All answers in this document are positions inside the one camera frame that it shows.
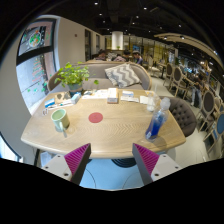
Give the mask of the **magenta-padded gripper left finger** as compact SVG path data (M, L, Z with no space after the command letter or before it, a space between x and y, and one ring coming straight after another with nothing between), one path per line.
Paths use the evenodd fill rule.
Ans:
M43 170L79 185L91 155L91 144L87 143L66 155L57 154Z

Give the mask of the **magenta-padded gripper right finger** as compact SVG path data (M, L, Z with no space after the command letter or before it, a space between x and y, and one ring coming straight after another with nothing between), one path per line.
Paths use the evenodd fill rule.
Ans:
M181 170L181 167L167 154L158 155L136 143L132 146L132 154L144 185Z

